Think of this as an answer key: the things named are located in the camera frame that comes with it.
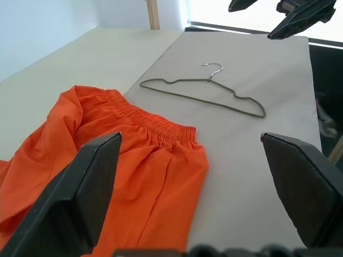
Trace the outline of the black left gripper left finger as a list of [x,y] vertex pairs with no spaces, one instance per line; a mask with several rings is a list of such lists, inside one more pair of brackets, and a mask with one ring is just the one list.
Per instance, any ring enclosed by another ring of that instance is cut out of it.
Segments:
[[81,257],[97,245],[110,204],[122,135],[97,137],[46,186],[0,257]]

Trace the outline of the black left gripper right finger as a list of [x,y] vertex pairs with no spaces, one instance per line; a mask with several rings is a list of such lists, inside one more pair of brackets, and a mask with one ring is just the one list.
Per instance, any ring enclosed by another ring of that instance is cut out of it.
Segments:
[[260,138],[274,185],[306,247],[343,247],[343,173],[313,145],[274,133]]

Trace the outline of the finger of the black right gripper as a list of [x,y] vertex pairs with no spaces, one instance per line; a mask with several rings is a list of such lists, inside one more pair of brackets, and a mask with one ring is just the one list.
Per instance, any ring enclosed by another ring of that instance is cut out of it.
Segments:
[[335,13],[337,0],[306,0],[306,3],[296,8],[268,35],[271,40],[282,40],[304,32],[317,22],[326,23]]
[[245,10],[252,6],[255,2],[257,2],[257,0],[232,0],[228,7],[228,12]]

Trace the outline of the orange shorts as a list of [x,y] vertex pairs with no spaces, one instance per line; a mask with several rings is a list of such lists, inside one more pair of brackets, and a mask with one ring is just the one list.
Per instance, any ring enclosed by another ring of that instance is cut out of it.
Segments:
[[0,250],[46,185],[93,138],[120,132],[114,191],[93,256],[117,248],[185,249],[208,171],[196,129],[129,103],[119,91],[74,86],[9,161],[0,160]]

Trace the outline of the green wire hanger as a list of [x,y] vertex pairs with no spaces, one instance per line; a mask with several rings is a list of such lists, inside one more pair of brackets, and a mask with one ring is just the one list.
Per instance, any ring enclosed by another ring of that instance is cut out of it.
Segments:
[[[176,79],[174,81],[168,81],[168,80],[166,80],[164,78],[151,78],[151,79],[147,79],[147,80],[144,80],[144,81],[140,82],[139,83],[139,87],[142,87],[142,88],[145,88],[145,89],[148,89],[148,90],[152,90],[152,91],[155,91],[155,92],[163,93],[163,94],[174,95],[174,96],[181,97],[181,98],[184,98],[184,99],[190,99],[190,100],[194,100],[194,101],[197,101],[197,102],[202,102],[202,103],[210,104],[210,105],[213,105],[213,106],[222,107],[222,108],[225,108],[225,109],[228,109],[228,110],[231,110],[231,111],[234,111],[234,112],[238,112],[240,114],[244,114],[244,115],[247,115],[247,116],[250,116],[250,117],[254,117],[254,118],[261,118],[261,119],[266,118],[266,116],[267,116],[266,110],[265,110],[264,106],[260,102],[258,102],[257,100],[255,100],[255,99],[253,99],[251,97],[238,96],[236,91],[234,91],[233,89],[231,89],[231,88],[229,88],[229,87],[227,87],[227,86],[225,86],[225,85],[223,85],[221,83],[218,83],[218,82],[216,82],[215,80],[212,79],[215,74],[217,74],[217,73],[219,73],[219,72],[221,72],[223,70],[223,65],[222,64],[216,63],[216,62],[209,62],[209,63],[202,64],[202,66],[209,66],[209,65],[216,65],[219,68],[217,70],[215,70],[214,72],[212,72],[211,75],[208,78],[185,78],[185,79]],[[157,89],[157,88],[153,88],[153,87],[147,86],[148,83],[156,82],[156,81],[161,81],[161,82],[163,82],[163,83],[165,83],[167,85],[173,85],[173,84],[176,84],[178,82],[204,82],[205,81],[205,82],[208,82],[210,84],[214,84],[216,86],[219,86],[219,87],[221,87],[221,88],[223,88],[223,89],[225,89],[227,91],[230,91],[233,94],[233,97],[238,99],[238,100],[248,100],[248,101],[253,102],[257,106],[259,106],[259,108],[262,111],[262,114],[261,115],[254,114],[254,113],[246,112],[246,111],[243,111],[243,110],[240,110],[240,109],[237,109],[237,108],[225,105],[225,104],[211,102],[211,101],[208,101],[208,100],[198,99],[196,97],[182,95],[182,94],[173,93],[173,92],[168,92],[168,91],[165,91],[165,90],[161,90],[161,89]]]

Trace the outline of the wooden stick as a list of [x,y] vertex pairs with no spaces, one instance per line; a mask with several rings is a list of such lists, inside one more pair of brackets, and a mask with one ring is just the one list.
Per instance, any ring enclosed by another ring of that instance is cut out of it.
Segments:
[[330,155],[328,156],[328,160],[335,165],[342,156],[343,156],[343,135],[341,136],[341,138],[338,140],[337,144],[331,151]]

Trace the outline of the wooden clothes rack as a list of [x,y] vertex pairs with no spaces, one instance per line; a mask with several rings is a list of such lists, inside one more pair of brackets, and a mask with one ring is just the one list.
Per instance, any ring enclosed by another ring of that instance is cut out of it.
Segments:
[[157,0],[145,0],[151,30],[160,30]]

